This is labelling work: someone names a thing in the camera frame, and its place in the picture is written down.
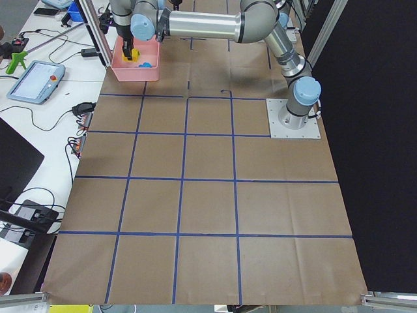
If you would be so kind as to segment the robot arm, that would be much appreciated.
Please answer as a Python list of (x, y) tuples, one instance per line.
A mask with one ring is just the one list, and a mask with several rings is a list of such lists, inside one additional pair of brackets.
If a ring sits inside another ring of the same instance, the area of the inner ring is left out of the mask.
[(134, 40), (162, 42), (166, 36), (233, 40), (249, 44), (263, 40), (281, 67), (289, 95), (279, 111), (280, 123), (291, 130), (306, 126), (321, 95), (305, 57), (296, 52), (279, 21), (274, 1), (241, 1), (235, 15), (170, 10), (163, 1), (110, 1), (113, 25), (122, 38), (122, 52), (131, 58)]

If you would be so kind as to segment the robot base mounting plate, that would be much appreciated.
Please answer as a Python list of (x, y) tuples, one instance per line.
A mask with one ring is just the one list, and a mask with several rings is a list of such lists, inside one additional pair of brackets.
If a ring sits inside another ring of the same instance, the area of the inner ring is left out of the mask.
[(297, 117), (287, 110), (287, 99), (267, 98), (266, 110), (272, 139), (320, 140), (317, 118)]

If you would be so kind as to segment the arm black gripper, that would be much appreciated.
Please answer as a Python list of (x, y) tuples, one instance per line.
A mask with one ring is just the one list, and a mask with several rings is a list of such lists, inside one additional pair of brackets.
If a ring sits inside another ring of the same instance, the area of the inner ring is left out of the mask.
[(130, 61), (137, 60), (137, 50), (132, 44), (130, 49), (130, 41), (133, 40), (133, 34), (130, 30), (132, 17), (132, 9), (128, 8), (113, 8), (106, 9), (104, 13), (99, 16), (99, 28), (103, 34), (107, 34), (110, 27), (116, 28), (117, 34), (122, 37), (122, 52), (125, 59)]

